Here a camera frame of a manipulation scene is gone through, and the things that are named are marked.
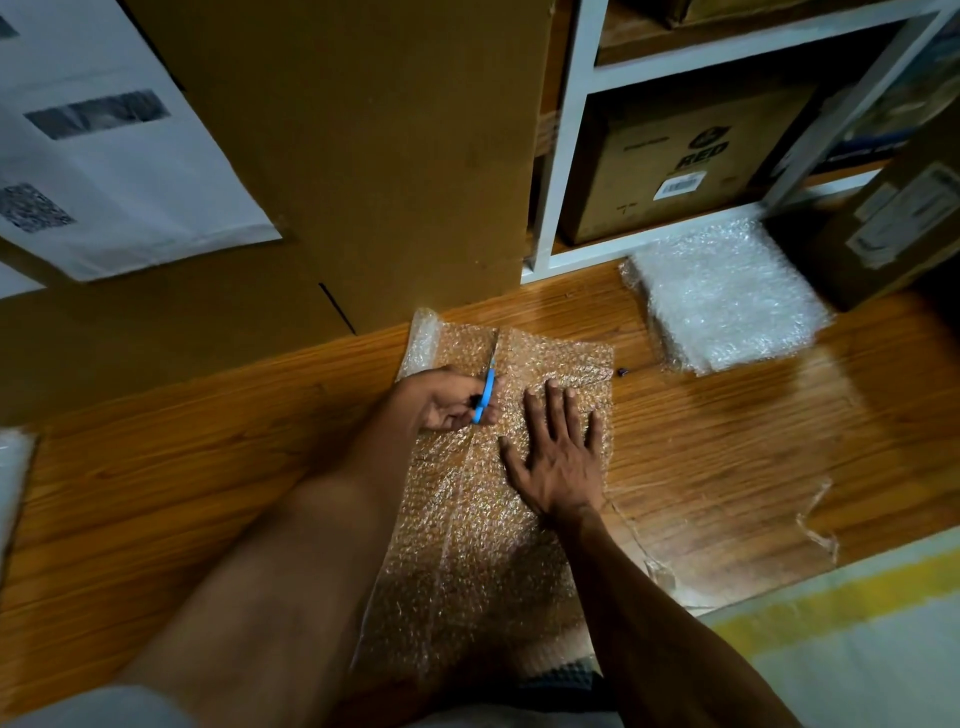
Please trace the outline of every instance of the yellow tape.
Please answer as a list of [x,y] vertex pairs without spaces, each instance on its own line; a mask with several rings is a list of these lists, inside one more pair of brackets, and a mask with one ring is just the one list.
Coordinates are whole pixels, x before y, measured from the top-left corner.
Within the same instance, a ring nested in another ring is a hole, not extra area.
[[786,647],[960,589],[960,548],[817,594],[758,607],[713,626],[741,655]]

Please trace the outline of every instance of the person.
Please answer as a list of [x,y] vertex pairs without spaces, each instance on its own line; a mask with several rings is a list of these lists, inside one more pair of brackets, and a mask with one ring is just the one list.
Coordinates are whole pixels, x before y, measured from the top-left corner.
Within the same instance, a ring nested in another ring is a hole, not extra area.
[[[599,515],[603,423],[590,413],[584,438],[576,392],[553,380],[545,387],[545,411],[533,392],[524,398],[530,458],[502,441],[503,461],[520,496],[559,537],[623,724],[798,726],[750,665],[613,541]],[[116,684],[13,725],[320,725],[357,644],[418,432],[469,426],[482,390],[482,381],[448,369],[403,379],[339,465],[306,477],[258,519]],[[494,399],[481,425],[499,414]],[[563,725],[615,724],[612,717],[567,714]],[[463,708],[427,722],[553,724],[527,718]]]

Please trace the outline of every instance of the white shelf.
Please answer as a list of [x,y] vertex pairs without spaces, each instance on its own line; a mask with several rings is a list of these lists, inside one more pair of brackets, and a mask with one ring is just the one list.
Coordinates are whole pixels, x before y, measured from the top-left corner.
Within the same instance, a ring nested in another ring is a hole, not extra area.
[[[666,51],[634,61],[596,66],[594,61],[607,12],[607,0],[581,0],[580,10],[573,23],[573,43],[560,108],[557,144],[543,165],[537,221],[534,226],[536,249],[524,267],[521,282],[528,283],[614,260],[626,255],[638,245],[665,235],[692,231],[698,226],[712,225],[734,216],[762,218],[781,208],[787,201],[809,201],[841,191],[838,186],[854,189],[865,184],[874,173],[857,175],[798,193],[810,170],[829,151],[843,131],[873,104],[958,8],[960,0],[886,0],[742,36]],[[829,117],[821,117],[794,145],[789,165],[763,201],[623,235],[574,251],[553,254],[570,165],[580,133],[584,106],[591,93],[902,20],[907,21],[902,30],[846,96],[843,104]]]

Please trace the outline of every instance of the bubble wrapped package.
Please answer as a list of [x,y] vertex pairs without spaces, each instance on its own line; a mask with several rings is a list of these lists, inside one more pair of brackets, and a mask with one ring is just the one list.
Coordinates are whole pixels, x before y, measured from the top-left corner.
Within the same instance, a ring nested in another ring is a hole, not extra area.
[[[609,423],[613,349],[445,324],[423,310],[400,373],[452,364],[484,376],[491,357],[502,407],[497,425],[422,433],[417,441],[357,672],[429,679],[472,663],[530,675],[590,652],[564,553],[507,482],[497,438],[529,451],[523,391],[550,377],[578,388],[584,423],[591,409]],[[603,451],[606,469],[609,427]]]
[[621,266],[668,363],[698,375],[810,346],[830,315],[760,223],[666,237]]

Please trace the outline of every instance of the wooden floor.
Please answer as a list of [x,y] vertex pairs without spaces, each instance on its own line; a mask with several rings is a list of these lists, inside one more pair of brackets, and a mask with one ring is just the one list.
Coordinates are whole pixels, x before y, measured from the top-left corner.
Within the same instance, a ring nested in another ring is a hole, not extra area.
[[[613,264],[450,312],[616,346],[609,487],[712,608],[960,523],[960,347],[912,293],[844,316],[814,349],[705,378],[664,371]],[[390,385],[404,328],[335,342],[36,425],[0,600],[0,716],[100,685],[240,529]]]

